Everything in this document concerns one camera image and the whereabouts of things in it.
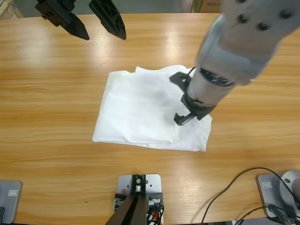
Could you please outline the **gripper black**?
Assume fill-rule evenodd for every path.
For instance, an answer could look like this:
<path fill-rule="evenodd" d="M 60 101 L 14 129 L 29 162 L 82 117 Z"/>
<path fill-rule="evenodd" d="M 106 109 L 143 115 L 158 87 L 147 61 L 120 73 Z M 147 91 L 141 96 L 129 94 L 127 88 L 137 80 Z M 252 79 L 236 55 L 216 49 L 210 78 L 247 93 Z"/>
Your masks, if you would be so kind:
<path fill-rule="evenodd" d="M 184 106 L 190 111 L 187 116 L 179 116 L 177 113 L 174 115 L 174 121 L 178 126 L 184 126 L 193 118 L 197 118 L 201 120 L 206 115 L 214 110 L 216 106 L 199 106 L 197 102 L 195 102 L 192 98 L 190 98 L 187 94 L 184 94 L 181 98 Z"/>
<path fill-rule="evenodd" d="M 126 40 L 125 24 L 112 0 L 92 0 L 89 7 L 110 34 Z M 54 26 L 61 26 L 73 36 L 89 40 L 83 22 L 72 13 L 74 8 L 75 0 L 38 0 L 35 5 L 35 9 Z"/>

